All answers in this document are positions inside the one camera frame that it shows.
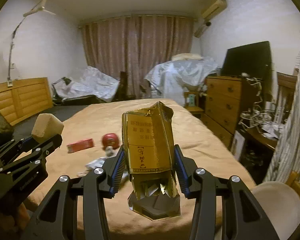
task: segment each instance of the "striped curtain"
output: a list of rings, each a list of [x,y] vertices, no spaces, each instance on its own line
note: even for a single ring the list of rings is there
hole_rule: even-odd
[[[264,181],[285,183],[291,171],[300,174],[300,54],[296,67],[299,68],[299,74],[292,110],[279,138]]]
[[[193,19],[168,15],[110,18],[82,27],[87,64],[119,78],[128,75],[128,93],[140,96],[140,85],[157,64],[190,52]]]

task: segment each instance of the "crumpled foil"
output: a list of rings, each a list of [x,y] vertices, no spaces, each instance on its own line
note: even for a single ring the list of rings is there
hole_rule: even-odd
[[[107,146],[105,152],[106,152],[105,157],[100,157],[96,160],[93,160],[92,162],[87,163],[85,165],[85,167],[87,169],[84,172],[78,172],[77,177],[83,177],[83,176],[87,175],[90,171],[93,171],[96,168],[101,168],[102,165],[105,163],[106,159],[116,155],[116,152],[112,149],[112,146]],[[125,180],[125,178],[127,178],[128,176],[129,176],[128,171],[127,171],[127,169],[125,169],[123,171],[121,182],[123,182]]]

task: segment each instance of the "wooden dresser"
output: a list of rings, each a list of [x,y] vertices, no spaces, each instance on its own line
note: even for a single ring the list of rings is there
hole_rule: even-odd
[[[240,113],[259,101],[258,88],[246,79],[208,77],[205,114],[201,120],[223,143],[230,147],[233,134],[240,121]]]

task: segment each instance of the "crumpled cigarette pack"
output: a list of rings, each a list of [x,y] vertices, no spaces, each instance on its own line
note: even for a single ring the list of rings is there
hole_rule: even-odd
[[[180,215],[172,116],[173,110],[162,102],[122,115],[122,141],[133,185],[129,208],[151,220]]]

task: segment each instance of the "metal screw cap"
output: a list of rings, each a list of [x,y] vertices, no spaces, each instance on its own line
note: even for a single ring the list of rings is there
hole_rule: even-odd
[[[103,173],[103,168],[96,168],[96,169],[94,170],[94,173],[95,173],[95,174],[101,174],[101,173]]]
[[[232,176],[232,177],[231,177],[231,180],[232,180],[233,182],[239,182],[239,181],[240,181],[240,178],[239,178],[238,176]]]
[[[62,176],[59,178],[59,180],[60,180],[61,182],[65,182],[65,181],[68,180],[68,176],[67,176],[67,175],[62,175]]]
[[[203,174],[206,173],[206,171],[205,171],[203,168],[197,168],[197,169],[195,170],[195,172],[196,172],[197,174],[199,174],[199,175],[203,175]]]

